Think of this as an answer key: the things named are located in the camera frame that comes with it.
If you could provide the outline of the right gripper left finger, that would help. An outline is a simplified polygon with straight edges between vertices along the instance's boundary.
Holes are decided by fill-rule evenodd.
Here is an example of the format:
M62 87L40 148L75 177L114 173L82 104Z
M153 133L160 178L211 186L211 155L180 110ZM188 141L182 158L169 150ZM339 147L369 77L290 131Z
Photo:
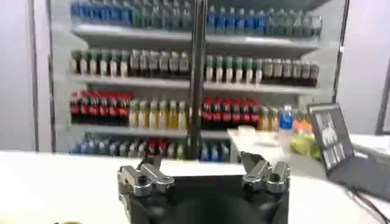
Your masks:
M148 197L157 191L165 194L175 186L175 179L160 171L162 156L145 157L136 166L121 166L117 171L118 193Z

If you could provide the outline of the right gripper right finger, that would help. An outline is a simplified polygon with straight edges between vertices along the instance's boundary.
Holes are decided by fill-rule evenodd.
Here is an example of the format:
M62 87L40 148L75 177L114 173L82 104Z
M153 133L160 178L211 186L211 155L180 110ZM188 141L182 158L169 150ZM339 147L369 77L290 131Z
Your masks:
M266 190L273 194L284 194L289 189L290 167L283 161L272 166L262 156L247 152L241 153L241 163L246 174L242 184L250 192Z

